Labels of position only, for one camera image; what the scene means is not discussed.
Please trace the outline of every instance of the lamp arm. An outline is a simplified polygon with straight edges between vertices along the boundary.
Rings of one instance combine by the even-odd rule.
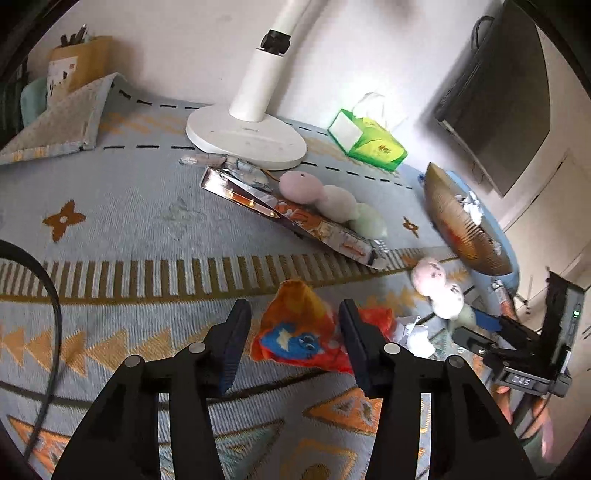
[[[232,104],[230,115],[245,122],[261,122],[285,67],[283,54],[311,0],[287,0],[272,28],[254,51]]]

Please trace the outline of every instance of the white wall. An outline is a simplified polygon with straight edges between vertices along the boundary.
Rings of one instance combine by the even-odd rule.
[[[432,111],[470,56],[474,23],[500,5],[501,0],[312,0],[269,112],[328,127],[339,108],[351,108],[366,92],[394,92],[408,115],[396,130],[409,151],[406,162],[419,170],[430,161],[455,170],[508,226],[568,148],[587,161],[591,102],[545,41],[552,132],[505,198],[486,183],[478,185],[472,162]],[[29,65],[34,76],[44,75],[59,36],[88,23],[91,33],[117,39],[112,68],[135,85],[172,98],[229,103],[252,49],[281,6],[282,0],[80,0],[33,49]]]

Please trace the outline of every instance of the pink plush toy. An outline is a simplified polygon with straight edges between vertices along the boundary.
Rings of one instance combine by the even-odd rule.
[[[434,258],[425,257],[413,268],[411,281],[415,290],[421,295],[433,297],[445,285],[445,270]]]
[[[279,191],[287,200],[308,205],[323,197],[324,186],[310,173],[288,171],[279,179]]]

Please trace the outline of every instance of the lamp base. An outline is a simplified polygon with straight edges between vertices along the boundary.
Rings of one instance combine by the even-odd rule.
[[[230,115],[226,105],[195,110],[187,120],[189,140],[206,153],[231,155],[267,170],[297,167],[307,152],[301,135],[271,115],[245,122]]]

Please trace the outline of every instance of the white desk lamp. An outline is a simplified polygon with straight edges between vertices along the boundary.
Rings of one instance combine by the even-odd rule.
[[[261,47],[256,49],[234,101],[195,110],[187,136],[207,153],[243,158],[268,170],[286,170],[306,154],[304,139],[265,111],[285,66],[283,54],[311,0],[287,0]]]

